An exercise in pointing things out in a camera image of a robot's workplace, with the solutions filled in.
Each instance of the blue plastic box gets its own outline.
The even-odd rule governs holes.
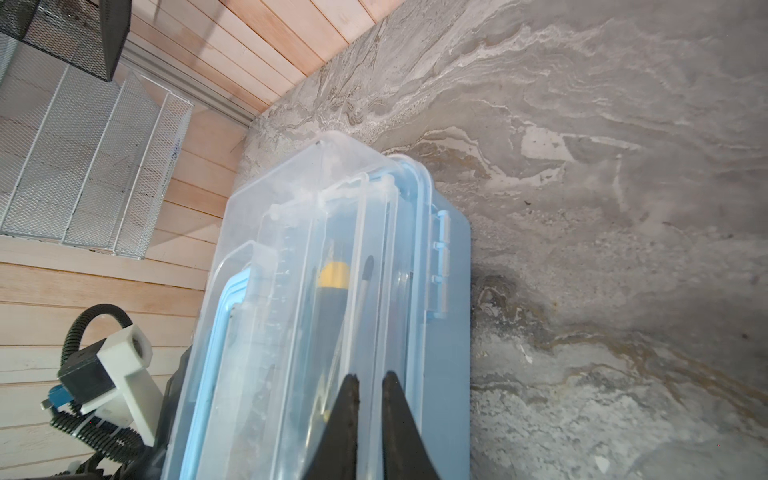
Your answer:
[[[357,478],[382,478],[381,385],[444,480],[469,477],[469,223],[429,172],[322,134],[227,203],[164,480],[294,480],[347,373]]]

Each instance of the wooden wall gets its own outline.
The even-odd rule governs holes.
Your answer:
[[[133,0],[128,39],[266,110],[402,0]]]
[[[149,371],[164,389],[190,345],[245,133],[196,108],[146,260],[0,237],[0,478],[53,475],[88,457],[39,406],[85,308],[128,311],[152,343]],[[112,318],[96,319],[84,345],[117,329]]]

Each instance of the zip tie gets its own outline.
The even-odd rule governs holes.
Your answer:
[[[83,427],[85,427],[85,425],[86,425],[87,423],[89,423],[89,422],[91,421],[91,419],[92,419],[92,418],[94,418],[94,415],[95,415],[95,413],[96,413],[96,412],[91,412],[91,414],[90,414],[88,417],[86,417],[86,419],[85,419],[85,420],[83,420],[83,421],[80,423],[80,425],[78,425],[78,427],[77,427],[76,429],[72,430],[72,436],[73,436],[73,437],[75,437],[75,438],[76,438],[78,435],[80,435],[80,431],[83,429]]]

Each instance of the black mesh basket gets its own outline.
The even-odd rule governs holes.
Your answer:
[[[131,0],[0,0],[0,32],[111,81],[131,27]]]

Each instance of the metal rod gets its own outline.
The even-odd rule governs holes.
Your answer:
[[[74,201],[74,205],[72,206],[72,212],[69,214],[69,220],[67,220],[67,226],[66,228],[64,228],[64,234],[61,235],[61,243],[64,243],[64,241],[67,239],[67,232],[69,231],[69,227],[72,225],[74,212],[78,209],[80,200],[83,197],[83,190],[85,190],[85,184],[88,182],[88,178],[91,176],[91,169],[94,167],[94,163],[96,162],[96,157],[98,156],[99,149],[101,148],[101,142],[104,141],[104,136],[107,134],[107,130],[109,129],[109,124],[112,122],[112,116],[114,115],[114,111],[118,108],[118,103],[120,103],[120,97],[123,96],[123,90],[125,90],[125,85],[127,83],[128,83],[128,80],[126,78],[126,80],[120,86],[120,92],[118,93],[118,97],[114,100],[114,105],[112,105],[112,111],[109,112],[109,118],[107,118],[107,124],[104,126],[104,130],[101,132],[101,136],[99,137],[98,143],[96,144],[96,150],[94,151],[94,156],[91,157],[91,163],[88,165],[88,170],[85,172],[85,178],[83,178],[83,182],[82,184],[80,184],[78,199]]]
[[[18,191],[18,185],[22,182],[22,177],[24,177],[24,170],[26,170],[27,165],[29,164],[29,158],[32,156],[32,152],[35,151],[35,145],[38,143],[38,139],[40,138],[40,133],[43,131],[43,127],[45,127],[45,122],[48,119],[48,114],[51,113],[51,109],[53,108],[53,103],[56,101],[58,92],[61,89],[61,85],[64,83],[64,79],[67,77],[68,72],[69,72],[69,65],[67,65],[64,68],[64,73],[62,73],[61,78],[58,79],[56,90],[53,91],[53,95],[51,96],[51,101],[48,102],[48,107],[45,109],[45,114],[43,115],[43,119],[40,122],[40,128],[38,128],[38,131],[35,132],[35,139],[32,141],[32,145],[29,147],[29,152],[27,152],[27,157],[24,159],[24,164],[22,165],[22,169],[18,172],[18,177],[16,177],[16,183],[14,184],[13,191],[11,192],[11,196],[8,199],[8,205],[5,206],[5,212],[3,212],[2,214],[2,222],[0,222],[0,231],[4,230],[5,221],[8,219],[8,212],[11,211],[11,205],[13,204],[13,200],[16,197],[16,192]]]
[[[112,244],[112,253],[117,254],[118,241],[120,240],[120,234],[123,232],[123,224],[125,223],[125,216],[128,213],[128,208],[131,206],[131,200],[133,200],[134,198],[134,193],[136,192],[136,183],[139,181],[139,176],[141,176],[141,168],[144,166],[144,161],[147,160],[147,153],[149,152],[149,147],[152,145],[152,140],[154,139],[154,135],[157,133],[157,124],[160,123],[160,118],[163,116],[163,111],[165,110],[165,104],[168,102],[168,95],[171,95],[171,93],[168,92],[165,94],[165,98],[163,99],[163,106],[160,107],[160,112],[157,114],[157,118],[154,121],[154,126],[152,127],[152,134],[149,137],[149,141],[147,141],[147,146],[144,148],[144,154],[141,156],[141,162],[139,163],[139,168],[136,170],[136,177],[134,178],[134,183],[131,186],[131,193],[128,194],[128,201],[125,202],[125,209],[123,210],[123,218],[120,220],[118,234],[114,236],[114,243]]]

